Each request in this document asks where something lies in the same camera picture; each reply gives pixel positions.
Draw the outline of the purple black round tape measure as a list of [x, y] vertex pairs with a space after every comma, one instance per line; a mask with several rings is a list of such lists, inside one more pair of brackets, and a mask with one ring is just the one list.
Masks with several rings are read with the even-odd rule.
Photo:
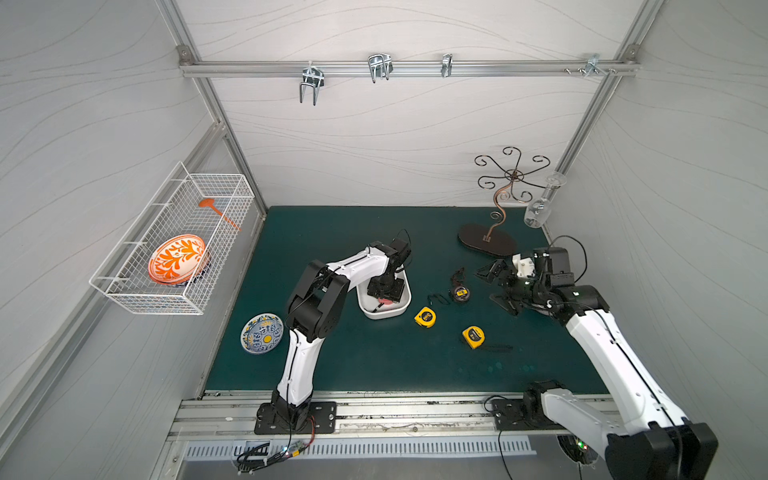
[[451, 276], [450, 296], [458, 304], [466, 304], [471, 298], [471, 292], [465, 285], [465, 268], [461, 267]]

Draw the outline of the yellow tape measure black label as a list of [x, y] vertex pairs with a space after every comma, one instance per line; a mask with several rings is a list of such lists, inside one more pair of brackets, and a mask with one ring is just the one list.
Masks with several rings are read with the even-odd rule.
[[440, 293], [431, 293], [426, 297], [426, 305], [415, 315], [414, 321], [423, 328], [432, 328], [437, 322], [435, 306], [447, 306], [449, 300]]

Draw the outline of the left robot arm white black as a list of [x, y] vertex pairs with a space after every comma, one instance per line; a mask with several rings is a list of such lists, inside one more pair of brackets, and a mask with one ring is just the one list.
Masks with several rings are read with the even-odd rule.
[[335, 262], [311, 262], [289, 297], [286, 325], [289, 350], [271, 406], [283, 419], [301, 424], [309, 412], [313, 377], [325, 339], [338, 326], [346, 299], [357, 295], [370, 320], [404, 314], [412, 301], [405, 262], [412, 253], [407, 240], [374, 241]]

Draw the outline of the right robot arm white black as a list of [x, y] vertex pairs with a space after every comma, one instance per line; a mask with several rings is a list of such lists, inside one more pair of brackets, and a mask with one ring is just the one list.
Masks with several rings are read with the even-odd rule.
[[494, 303], [512, 315], [532, 310], [564, 327], [607, 387], [620, 418], [613, 420], [557, 381], [535, 382], [519, 411], [533, 428], [559, 426], [597, 453], [615, 479], [703, 479], [719, 441], [663, 391], [625, 339], [607, 301], [580, 285], [561, 247], [497, 259], [477, 270], [498, 284]]

